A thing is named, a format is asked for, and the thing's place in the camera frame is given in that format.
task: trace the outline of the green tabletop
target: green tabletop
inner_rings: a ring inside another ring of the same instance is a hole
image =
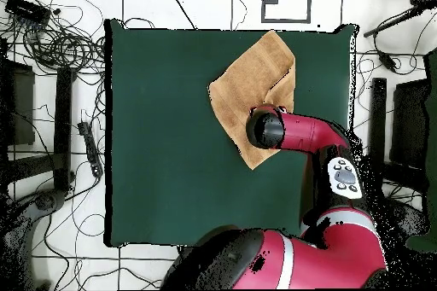
[[[296,58],[295,113],[347,126],[354,29],[278,32]],[[281,151],[250,170],[207,94],[207,86],[265,32],[126,30],[115,20],[108,31],[110,245],[191,245],[224,224],[298,235],[306,155]]]

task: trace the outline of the cable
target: cable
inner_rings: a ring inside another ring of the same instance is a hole
[[[387,113],[391,113],[391,112],[393,112],[393,111],[394,111],[394,109],[389,110],[388,112],[386,112],[386,114],[387,114]],[[369,120],[370,120],[370,118],[368,118],[368,119],[366,119],[365,121],[359,123],[358,125],[355,125],[355,126],[353,127],[353,129],[356,129],[356,128],[358,128],[359,126],[361,126],[361,125],[367,123]]]
[[[120,267],[119,269],[116,269],[116,270],[113,270],[113,271],[110,271],[110,272],[106,272],[106,273],[103,273],[103,274],[94,274],[94,275],[88,276],[88,277],[85,279],[84,283],[83,283],[82,285],[80,285],[78,291],[84,289],[85,284],[88,282],[88,280],[90,280],[90,279],[93,278],[93,277],[108,276],[108,275],[112,275],[112,274],[114,274],[115,272],[118,272],[118,271],[121,271],[121,270],[124,270],[124,271],[129,272],[131,275],[133,275],[133,276],[134,276],[135,278],[137,278],[138,280],[144,281],[144,282],[146,282],[146,283],[148,284],[148,286],[153,286],[154,288],[157,288],[154,284],[155,284],[156,282],[160,281],[160,280],[155,280],[155,281],[151,282],[150,280],[147,280],[147,279],[145,279],[145,278],[142,278],[142,277],[140,277],[139,275],[133,273],[131,270],[129,270],[129,269],[126,268],[126,267]]]
[[[392,17],[389,17],[388,19],[385,19],[381,24],[379,24],[378,25],[378,27],[377,28],[379,28],[381,25],[383,25],[384,23],[386,23],[387,21],[389,21],[389,20],[391,20],[391,19],[395,19],[396,17],[399,17],[399,16],[401,16],[401,15],[403,15],[403,14],[405,14],[405,13],[407,13],[407,12],[409,12],[411,9],[407,9],[406,11],[404,11],[404,12],[401,12],[400,14],[397,14],[397,15],[395,15],[395,16],[392,16]],[[376,52],[378,53],[378,55],[380,56],[380,61],[382,61],[383,63],[385,62],[385,64],[384,64],[384,66],[388,66],[387,68],[390,70],[390,71],[392,71],[393,73],[396,73],[396,74],[398,74],[398,75],[408,75],[408,74],[410,74],[410,73],[412,73],[412,72],[414,72],[416,69],[418,69],[418,70],[425,70],[425,69],[423,69],[423,68],[420,68],[420,67],[417,67],[417,59],[416,59],[416,50],[417,50],[417,47],[418,47],[418,45],[419,45],[419,42],[420,42],[420,39],[421,39],[421,37],[422,37],[422,34],[423,34],[423,32],[425,31],[425,29],[428,27],[428,25],[430,24],[430,22],[433,20],[433,18],[435,17],[437,15],[437,11],[431,16],[431,18],[429,19],[429,21],[427,22],[427,24],[423,27],[423,29],[421,30],[421,32],[420,32],[420,34],[419,34],[419,37],[418,37],[418,39],[417,39],[417,42],[416,42],[416,46],[415,46],[415,48],[414,48],[414,50],[413,50],[413,52],[412,52],[412,54],[411,54],[411,57],[410,57],[410,67],[411,67],[411,70],[408,72],[408,73],[400,73],[400,72],[398,72],[397,70],[400,70],[400,61],[399,61],[399,67],[396,67],[394,64],[392,64],[392,63],[394,63],[394,61],[393,61],[393,59],[390,57],[390,55],[389,54],[387,54],[387,53],[384,53],[383,51],[381,51],[381,50],[379,50],[378,49],[378,47],[377,47],[377,45],[376,45],[376,36],[378,35],[378,33],[375,33],[374,35],[373,35],[373,44],[374,44],[374,46],[375,46],[375,50],[376,50]]]
[[[64,260],[66,260],[67,262],[67,268],[64,270],[62,276],[59,278],[58,282],[55,285],[55,289],[54,291],[56,291],[59,287],[59,284],[61,283],[61,280],[64,278],[64,276],[67,274],[68,269],[70,268],[70,261],[68,261],[68,259],[66,259],[63,255],[61,255],[60,253],[58,253],[57,251],[55,251],[47,242],[47,233],[49,232],[50,229],[50,225],[51,225],[51,214],[49,215],[49,225],[47,226],[47,229],[44,232],[44,243],[45,246],[54,254],[58,255],[59,257],[63,258]]]
[[[242,23],[246,20],[246,15],[248,14],[248,7],[244,4],[244,2],[243,2],[242,0],[239,0],[239,1],[240,1],[240,3],[242,3],[242,5],[244,6],[244,8],[245,8],[245,10],[246,10],[246,13],[244,14],[244,17],[242,18],[242,21],[240,21],[240,22],[238,22],[238,23],[236,24],[236,28],[235,28],[235,30],[238,28],[238,25],[242,24]]]
[[[147,20],[147,19],[142,19],[142,18],[140,18],[140,17],[132,17],[132,18],[130,18],[129,20],[126,20],[126,21],[124,22],[124,24],[125,24],[126,27],[127,27],[127,23],[128,23],[130,20],[146,21],[146,22],[148,22],[148,24],[150,25],[150,28],[155,29],[155,27],[154,27],[154,23],[153,23],[152,21]]]
[[[188,17],[187,13],[185,12],[184,8],[182,7],[181,3],[179,2],[179,0],[176,0],[176,2],[178,3],[179,7],[181,8],[182,12],[184,13],[185,17],[188,19],[189,23],[191,24],[191,26],[197,30],[197,27],[195,27],[195,24],[193,24],[193,22],[191,21],[191,19]]]

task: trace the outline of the brown towel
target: brown towel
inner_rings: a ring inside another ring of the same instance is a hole
[[[274,31],[266,33],[209,85],[213,111],[250,169],[278,152],[256,148],[248,141],[250,108],[269,103],[282,105],[291,113],[294,87],[294,55]]]

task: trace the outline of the black stand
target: black stand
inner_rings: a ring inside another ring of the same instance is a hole
[[[10,107],[14,69],[6,60],[4,41],[3,52],[0,50],[0,286],[2,290],[34,290],[31,261],[33,231],[39,219],[62,207],[73,180],[70,172],[70,123],[75,73],[68,67],[58,69],[55,153],[10,161],[7,138],[14,130],[11,128],[14,109]],[[27,202],[12,201],[8,193],[10,183],[50,171],[53,171],[54,189],[29,195]]]
[[[377,35],[379,32],[384,31],[384,30],[388,29],[389,27],[397,25],[400,22],[407,21],[414,16],[421,15],[422,12],[425,11],[426,9],[435,9],[435,8],[437,8],[437,0],[429,1],[427,3],[421,3],[420,5],[414,6],[410,10],[406,11],[400,17],[389,21],[387,24],[380,25],[379,27],[366,32],[364,34],[364,37],[368,38],[371,35]]]

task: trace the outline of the control buttons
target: control buttons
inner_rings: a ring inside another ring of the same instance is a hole
[[[335,174],[335,179],[338,182],[345,183],[345,184],[355,184],[355,182],[357,182],[357,179],[355,178],[353,173],[350,171],[345,171],[344,169],[338,171]]]

